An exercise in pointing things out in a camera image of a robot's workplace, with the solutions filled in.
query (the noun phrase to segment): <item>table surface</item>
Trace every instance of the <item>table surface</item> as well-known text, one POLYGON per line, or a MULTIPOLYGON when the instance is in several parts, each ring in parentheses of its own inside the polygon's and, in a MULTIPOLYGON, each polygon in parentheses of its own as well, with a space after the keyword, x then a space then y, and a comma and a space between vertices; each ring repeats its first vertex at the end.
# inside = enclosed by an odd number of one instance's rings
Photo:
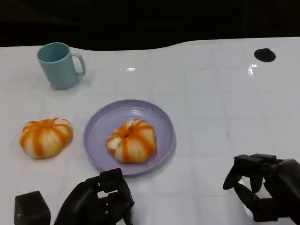
POLYGON ((14 197, 35 190, 45 198, 53 224, 76 184, 99 174, 85 153, 84 129, 99 108, 118 99, 160 106, 177 134, 168 163, 127 178, 135 225, 255 224, 235 193, 222 190, 233 157, 300 159, 300 38, 194 41, 143 51, 72 49, 82 54, 88 71, 64 91, 50 88, 38 49, 0 48, 1 224, 13 224, 14 197), (265 47, 276 54, 274 62, 254 58, 265 47), (19 146, 23 126, 53 117, 70 120, 72 143, 57 157, 30 159, 19 146))

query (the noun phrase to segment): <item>plate rim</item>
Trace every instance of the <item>plate rim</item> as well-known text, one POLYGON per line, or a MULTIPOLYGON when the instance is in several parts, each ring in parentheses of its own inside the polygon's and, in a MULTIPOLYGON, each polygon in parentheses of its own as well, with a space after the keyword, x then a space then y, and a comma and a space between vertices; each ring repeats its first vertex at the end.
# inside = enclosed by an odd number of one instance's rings
POLYGON ((84 150, 88 156, 88 159, 89 161, 92 162, 92 164, 97 167, 98 169, 101 169, 103 171, 106 171, 104 168, 102 168, 88 153, 87 151, 87 129, 88 127, 90 127, 91 125, 91 121, 93 120, 94 117, 96 117, 99 113, 101 113, 101 111, 105 110, 106 108, 114 105, 114 104, 117 104, 117 103, 120 103, 120 102, 130 102, 130 101, 137 101, 137 102, 141 102, 141 103, 146 103, 146 104, 150 104, 150 105, 153 105, 154 107, 158 108, 160 111, 163 112, 163 114, 166 115, 166 117, 168 118, 171 126, 172 126, 172 134, 173 134, 173 137, 172 137, 172 143, 169 147, 169 150, 167 151, 166 155, 161 157, 161 159, 154 165, 152 165, 151 167, 149 167, 148 169, 144 169, 144 170, 141 170, 141 171, 138 171, 138 172, 123 172, 123 175, 124 176, 137 176, 137 175, 142 175, 142 174, 145 174, 145 173, 148 173, 154 169, 158 169, 159 167, 161 167, 164 162, 170 158, 170 156, 175 152, 176 150, 176 146, 177 146, 177 139, 176 139, 176 132, 175 132, 175 128, 174 128, 174 125, 172 123, 172 120, 171 118, 169 117, 169 115, 163 110, 161 109, 159 106, 149 102, 149 101, 145 101, 145 100, 139 100, 139 99, 134 99, 134 98, 130 98, 130 99, 123 99, 123 100, 117 100, 117 101, 114 101, 114 102, 111 102, 111 103, 108 103, 106 104, 105 106, 101 107, 100 109, 98 109, 89 119, 89 122, 86 124, 85 126, 85 129, 84 129, 84 133, 83 133, 83 145, 84 145, 84 150))

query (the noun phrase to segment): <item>orange striped bun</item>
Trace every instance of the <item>orange striped bun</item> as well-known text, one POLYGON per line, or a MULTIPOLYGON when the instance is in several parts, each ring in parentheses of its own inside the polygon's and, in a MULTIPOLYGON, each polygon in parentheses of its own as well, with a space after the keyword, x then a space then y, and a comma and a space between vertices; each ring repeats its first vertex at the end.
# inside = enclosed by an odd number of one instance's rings
POLYGON ((20 138, 20 145, 32 158, 48 158, 58 154, 73 138, 69 121, 62 118, 30 121, 20 138))
POLYGON ((112 133, 106 147, 121 163, 143 163, 156 151, 154 129, 146 121, 130 120, 112 133))

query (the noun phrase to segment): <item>black mechanical hand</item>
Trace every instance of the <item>black mechanical hand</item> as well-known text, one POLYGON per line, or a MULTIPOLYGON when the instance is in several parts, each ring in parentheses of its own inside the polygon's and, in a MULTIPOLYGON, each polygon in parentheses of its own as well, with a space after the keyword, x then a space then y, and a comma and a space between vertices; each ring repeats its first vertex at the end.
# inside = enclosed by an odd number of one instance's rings
POLYGON ((231 188, 252 211, 254 221, 290 217, 300 225, 300 164, 296 160, 261 154, 237 156, 223 184, 224 190, 231 188), (239 183, 242 176, 250 178, 251 190, 239 183), (255 194, 261 189, 263 178, 272 198, 260 199, 255 194))
POLYGON ((121 169, 100 173, 78 184, 63 203, 55 225, 115 225, 124 219, 132 225, 134 205, 121 169), (98 198, 98 192, 108 193, 98 198))

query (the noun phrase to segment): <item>purple plate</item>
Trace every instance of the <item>purple plate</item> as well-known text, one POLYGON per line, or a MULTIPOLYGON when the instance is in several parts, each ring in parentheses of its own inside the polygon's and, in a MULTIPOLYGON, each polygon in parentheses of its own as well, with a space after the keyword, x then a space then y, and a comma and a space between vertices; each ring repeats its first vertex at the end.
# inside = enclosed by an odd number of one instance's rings
POLYGON ((170 118, 156 105, 140 100, 123 100, 103 107, 92 116, 84 132, 84 146, 92 163, 100 169, 120 167, 124 175, 137 175, 162 164, 174 152, 176 136, 170 118), (105 143, 116 128, 135 118, 145 120, 154 127, 157 151, 145 163, 122 164, 109 154, 105 143))

